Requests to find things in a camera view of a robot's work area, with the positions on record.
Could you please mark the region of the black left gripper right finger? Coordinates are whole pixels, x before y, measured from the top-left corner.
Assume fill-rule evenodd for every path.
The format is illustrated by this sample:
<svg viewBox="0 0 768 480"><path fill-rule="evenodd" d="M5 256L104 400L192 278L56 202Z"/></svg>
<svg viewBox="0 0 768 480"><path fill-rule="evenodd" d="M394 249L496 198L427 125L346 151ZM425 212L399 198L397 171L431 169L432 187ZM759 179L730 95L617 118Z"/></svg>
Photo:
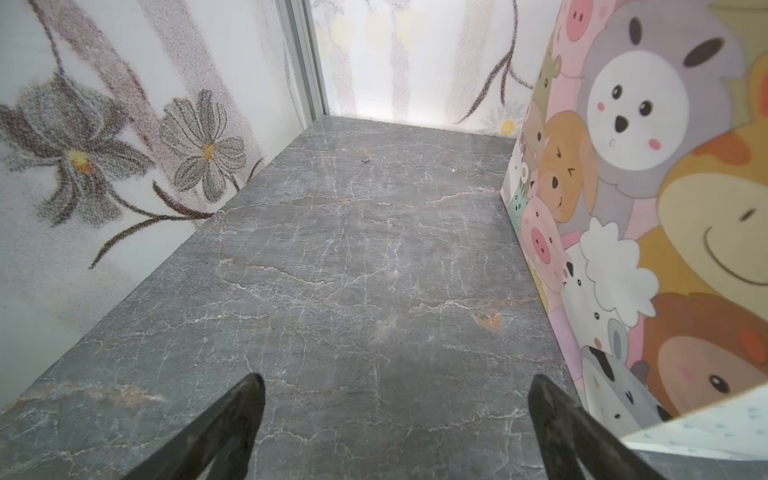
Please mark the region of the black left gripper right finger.
<svg viewBox="0 0 768 480"><path fill-rule="evenodd" d="M543 374L533 377L528 409L550 479L663 479Z"/></svg>

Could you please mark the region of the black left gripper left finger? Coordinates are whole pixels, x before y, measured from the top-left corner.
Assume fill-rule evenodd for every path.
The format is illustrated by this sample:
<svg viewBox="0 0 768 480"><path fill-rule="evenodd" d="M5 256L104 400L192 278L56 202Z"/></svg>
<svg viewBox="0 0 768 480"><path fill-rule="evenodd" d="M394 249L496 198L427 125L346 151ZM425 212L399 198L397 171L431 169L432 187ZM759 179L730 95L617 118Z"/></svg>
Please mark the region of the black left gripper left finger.
<svg viewBox="0 0 768 480"><path fill-rule="evenodd" d="M266 405L264 379L246 375L127 479L243 479Z"/></svg>

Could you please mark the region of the cartoon animal paper bag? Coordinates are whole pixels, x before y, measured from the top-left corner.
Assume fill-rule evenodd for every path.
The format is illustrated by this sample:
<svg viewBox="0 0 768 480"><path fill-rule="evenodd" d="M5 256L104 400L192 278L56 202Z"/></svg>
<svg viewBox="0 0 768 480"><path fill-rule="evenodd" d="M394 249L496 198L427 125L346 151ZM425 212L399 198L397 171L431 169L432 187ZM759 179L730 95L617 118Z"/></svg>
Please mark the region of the cartoon animal paper bag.
<svg viewBox="0 0 768 480"><path fill-rule="evenodd" d="M502 197L576 392L640 450L767 457L767 5L564 1Z"/></svg>

